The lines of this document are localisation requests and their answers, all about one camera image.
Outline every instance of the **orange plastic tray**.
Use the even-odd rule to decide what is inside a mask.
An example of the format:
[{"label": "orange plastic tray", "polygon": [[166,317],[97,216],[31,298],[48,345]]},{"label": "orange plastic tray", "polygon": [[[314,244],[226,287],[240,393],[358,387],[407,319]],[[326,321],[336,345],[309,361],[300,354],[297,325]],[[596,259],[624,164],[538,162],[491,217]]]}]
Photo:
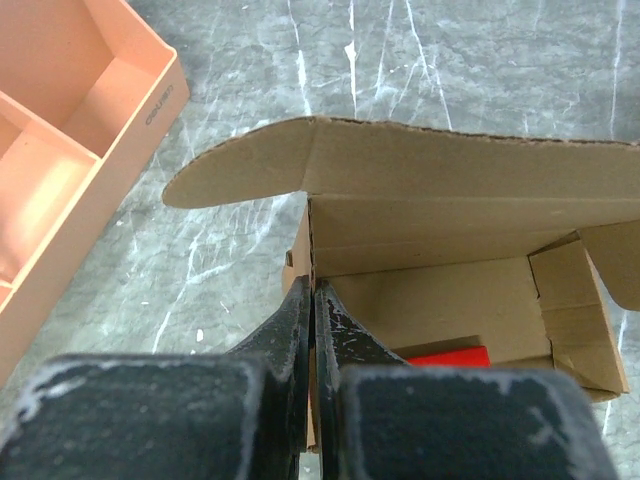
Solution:
[{"label": "orange plastic tray", "polygon": [[123,0],[4,1],[0,65],[2,386],[189,91]]}]

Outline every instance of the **marble tabletop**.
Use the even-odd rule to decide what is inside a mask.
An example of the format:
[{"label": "marble tabletop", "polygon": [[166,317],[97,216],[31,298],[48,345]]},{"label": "marble tabletop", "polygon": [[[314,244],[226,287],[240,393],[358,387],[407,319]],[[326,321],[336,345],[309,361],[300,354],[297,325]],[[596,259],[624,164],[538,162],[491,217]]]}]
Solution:
[{"label": "marble tabletop", "polygon": [[[229,136],[309,114],[529,137],[640,139],[638,0],[131,0],[191,101],[0,393],[64,352],[214,353],[280,303],[304,194],[183,211],[166,182]],[[640,315],[609,302],[633,393],[595,407],[640,478]],[[305,456],[301,478],[317,478]]]}]

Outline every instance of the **open cardboard box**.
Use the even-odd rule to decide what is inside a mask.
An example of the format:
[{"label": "open cardboard box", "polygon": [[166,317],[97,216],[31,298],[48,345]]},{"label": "open cardboard box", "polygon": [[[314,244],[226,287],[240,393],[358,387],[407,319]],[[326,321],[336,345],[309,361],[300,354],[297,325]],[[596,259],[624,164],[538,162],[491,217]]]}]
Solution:
[{"label": "open cardboard box", "polygon": [[189,92],[123,0],[0,0],[0,387]]},{"label": "open cardboard box", "polygon": [[596,270],[640,310],[638,179],[640,149],[621,143],[312,117],[205,152],[164,200],[305,190],[285,290],[298,275],[328,278],[397,352],[475,338],[492,365],[563,370],[598,401],[628,391]]}]

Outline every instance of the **brown box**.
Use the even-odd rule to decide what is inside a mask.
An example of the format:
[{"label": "brown box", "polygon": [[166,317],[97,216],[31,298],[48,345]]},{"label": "brown box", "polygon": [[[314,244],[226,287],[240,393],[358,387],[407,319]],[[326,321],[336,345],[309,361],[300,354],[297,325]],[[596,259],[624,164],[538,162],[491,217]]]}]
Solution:
[{"label": "brown box", "polygon": [[189,91],[124,0],[0,14],[0,387]]},{"label": "brown box", "polygon": [[231,139],[167,187],[200,208],[308,192],[283,272],[329,278],[396,351],[479,338],[492,365],[628,391],[596,270],[640,310],[640,149],[301,118]]}]

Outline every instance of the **red object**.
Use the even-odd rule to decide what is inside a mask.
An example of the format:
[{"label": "red object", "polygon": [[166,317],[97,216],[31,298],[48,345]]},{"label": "red object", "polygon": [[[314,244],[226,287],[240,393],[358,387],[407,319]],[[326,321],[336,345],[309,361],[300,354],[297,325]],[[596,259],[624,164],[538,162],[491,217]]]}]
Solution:
[{"label": "red object", "polygon": [[413,357],[407,361],[416,367],[490,367],[489,352],[486,347],[472,347],[454,352]]}]

